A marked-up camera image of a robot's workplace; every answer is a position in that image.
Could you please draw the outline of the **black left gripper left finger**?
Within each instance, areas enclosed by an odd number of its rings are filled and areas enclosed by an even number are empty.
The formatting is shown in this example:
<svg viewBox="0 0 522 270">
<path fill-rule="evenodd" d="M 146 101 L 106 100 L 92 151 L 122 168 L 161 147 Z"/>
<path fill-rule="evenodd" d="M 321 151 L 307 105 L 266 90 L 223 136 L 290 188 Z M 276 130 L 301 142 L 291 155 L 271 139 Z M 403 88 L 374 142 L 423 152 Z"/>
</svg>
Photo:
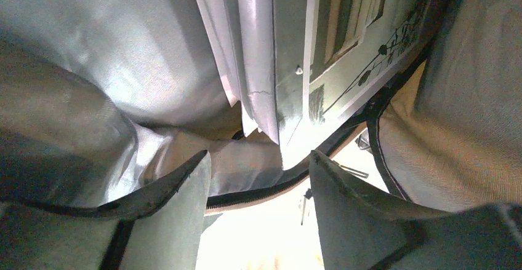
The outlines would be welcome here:
<svg viewBox="0 0 522 270">
<path fill-rule="evenodd" d="M 194 269 L 211 156 L 200 151 L 162 178 L 97 208 L 9 202 L 2 269 Z"/>
</svg>

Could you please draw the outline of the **cream canvas student bag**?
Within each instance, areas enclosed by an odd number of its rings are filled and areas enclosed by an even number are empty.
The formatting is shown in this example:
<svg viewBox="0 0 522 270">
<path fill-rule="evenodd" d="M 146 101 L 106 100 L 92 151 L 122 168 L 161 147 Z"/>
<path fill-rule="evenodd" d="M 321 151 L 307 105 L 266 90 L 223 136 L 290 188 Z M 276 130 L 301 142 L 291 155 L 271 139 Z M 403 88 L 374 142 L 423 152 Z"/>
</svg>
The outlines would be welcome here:
<svg viewBox="0 0 522 270">
<path fill-rule="evenodd" d="M 362 106 L 388 190 L 454 211 L 521 202 L 521 0 L 435 0 L 427 41 Z M 134 122 L 232 128 L 196 0 L 1 0 L 1 36 L 103 90 Z M 301 163 L 216 180 L 215 195 L 288 182 Z"/>
</svg>

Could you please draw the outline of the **grey ianra book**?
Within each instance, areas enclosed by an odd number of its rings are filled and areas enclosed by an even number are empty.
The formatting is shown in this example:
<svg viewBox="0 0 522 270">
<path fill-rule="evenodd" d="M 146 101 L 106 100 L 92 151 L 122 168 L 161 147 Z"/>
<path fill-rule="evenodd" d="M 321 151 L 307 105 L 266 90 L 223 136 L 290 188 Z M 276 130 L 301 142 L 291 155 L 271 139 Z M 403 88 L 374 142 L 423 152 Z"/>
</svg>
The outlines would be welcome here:
<svg viewBox="0 0 522 270">
<path fill-rule="evenodd" d="M 289 170 L 427 41 L 435 0 L 196 0 L 225 95 Z"/>
</svg>

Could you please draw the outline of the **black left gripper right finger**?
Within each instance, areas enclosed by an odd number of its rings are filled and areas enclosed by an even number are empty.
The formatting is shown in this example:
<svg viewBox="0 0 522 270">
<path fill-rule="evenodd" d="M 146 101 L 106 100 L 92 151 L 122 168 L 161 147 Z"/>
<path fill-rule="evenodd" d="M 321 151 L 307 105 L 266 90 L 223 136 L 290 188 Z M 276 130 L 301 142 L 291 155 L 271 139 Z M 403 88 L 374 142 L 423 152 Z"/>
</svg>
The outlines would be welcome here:
<svg viewBox="0 0 522 270">
<path fill-rule="evenodd" d="M 456 213 L 393 196 L 323 153 L 310 181 L 326 269 L 520 269 L 521 207 Z"/>
</svg>

